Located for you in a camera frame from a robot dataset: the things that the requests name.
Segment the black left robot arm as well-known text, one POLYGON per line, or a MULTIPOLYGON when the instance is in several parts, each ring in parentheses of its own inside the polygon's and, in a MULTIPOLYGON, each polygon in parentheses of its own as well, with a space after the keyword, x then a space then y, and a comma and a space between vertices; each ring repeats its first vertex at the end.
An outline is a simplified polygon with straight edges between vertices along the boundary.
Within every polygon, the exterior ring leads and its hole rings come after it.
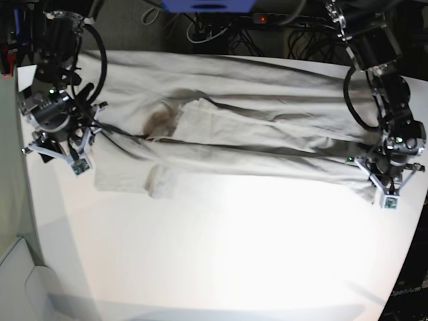
POLYGON ((354 60, 343 85, 346 105, 367 131, 383 133, 363 163, 380 177, 394 179, 407 169, 409 159, 419 156, 426 142, 424 125, 409 107, 410 89, 399 71, 400 45, 387 20, 398 1, 325 1, 325 8, 354 60), (366 72, 378 108, 379 125, 370 126, 350 101, 350 79, 356 70, 366 72))

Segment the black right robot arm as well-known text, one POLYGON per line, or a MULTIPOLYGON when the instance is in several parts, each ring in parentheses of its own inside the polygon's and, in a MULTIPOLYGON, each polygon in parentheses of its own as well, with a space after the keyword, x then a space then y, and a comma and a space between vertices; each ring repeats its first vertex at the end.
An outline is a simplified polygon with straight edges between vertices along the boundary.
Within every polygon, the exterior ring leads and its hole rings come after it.
POLYGON ((98 127, 96 99, 107 74, 106 48, 94 28, 103 1, 13 1, 7 6, 9 40, 2 54, 11 69, 32 67, 29 83, 19 86, 18 108, 34 127, 34 145, 78 146, 98 127), (96 84, 82 89, 78 58, 83 34, 95 40, 101 55, 96 84))

